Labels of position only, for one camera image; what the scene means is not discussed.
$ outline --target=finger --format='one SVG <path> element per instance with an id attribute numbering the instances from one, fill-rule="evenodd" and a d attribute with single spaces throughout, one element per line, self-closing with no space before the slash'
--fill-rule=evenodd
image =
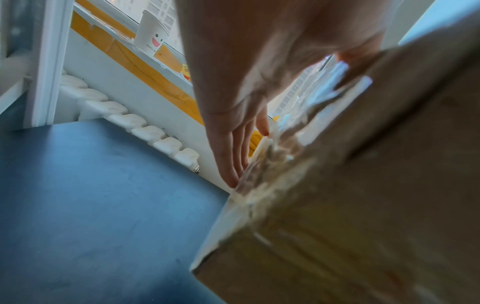
<path id="1" fill-rule="evenodd" d="M 267 107 L 264 107 L 256 116 L 256 128 L 263 136 L 270 134 L 269 117 L 267 116 Z"/>
<path id="2" fill-rule="evenodd" d="M 252 120 L 245 126 L 243 143 L 241 146 L 241 164 L 245 170 L 249 166 L 250 139 L 254 133 L 255 121 Z"/>
<path id="3" fill-rule="evenodd" d="M 239 177 L 235 171 L 232 157 L 232 134 L 207 132 L 207 137 L 221 178 L 230 188 L 235 188 L 239 183 Z"/>
<path id="4" fill-rule="evenodd" d="M 242 166 L 242 144 L 244 142 L 245 135 L 245 126 L 240 126 L 232 132 L 233 136 L 233 148 L 232 148 L 232 157 L 233 157 L 233 167 L 240 178 L 244 173 L 244 168 Z"/>

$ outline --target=skin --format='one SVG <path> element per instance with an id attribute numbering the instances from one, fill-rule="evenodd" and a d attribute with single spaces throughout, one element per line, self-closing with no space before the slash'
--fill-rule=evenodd
<path id="1" fill-rule="evenodd" d="M 176 0 L 185 57 L 221 177 L 234 188 L 267 103 L 337 54 L 352 68 L 379 51 L 401 0 Z"/>

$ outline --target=white wall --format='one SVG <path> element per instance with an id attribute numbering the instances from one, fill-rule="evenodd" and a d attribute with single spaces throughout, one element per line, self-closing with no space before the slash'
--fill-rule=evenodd
<path id="1" fill-rule="evenodd" d="M 184 147 L 196 150 L 200 154 L 200 176 L 230 191 L 218 173 L 205 127 L 73 30 L 68 36 L 64 68 L 69 75 L 87 82 L 90 88 L 126 106 L 130 113 L 144 117 L 150 125 L 177 137 Z"/>
<path id="2" fill-rule="evenodd" d="M 436 0 L 401 43 L 411 41 L 440 27 L 449 26 L 478 8 L 480 8 L 480 0 Z"/>

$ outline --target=paper cup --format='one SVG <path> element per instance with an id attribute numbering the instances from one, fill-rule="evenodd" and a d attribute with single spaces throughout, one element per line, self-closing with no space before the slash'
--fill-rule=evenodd
<path id="1" fill-rule="evenodd" d="M 144 10 L 133 43 L 148 55 L 153 56 L 169 34 L 169 30 L 157 17 Z"/>

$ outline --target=red mouth print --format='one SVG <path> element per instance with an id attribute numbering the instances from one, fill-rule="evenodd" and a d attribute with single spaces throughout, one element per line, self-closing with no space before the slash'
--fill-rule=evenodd
<path id="1" fill-rule="evenodd" d="M 155 40 L 155 38 L 152 38 L 151 39 L 151 43 L 153 43 L 153 46 L 155 46 L 156 48 L 158 48 L 160 46 L 160 42 L 158 42 L 157 40 Z"/>

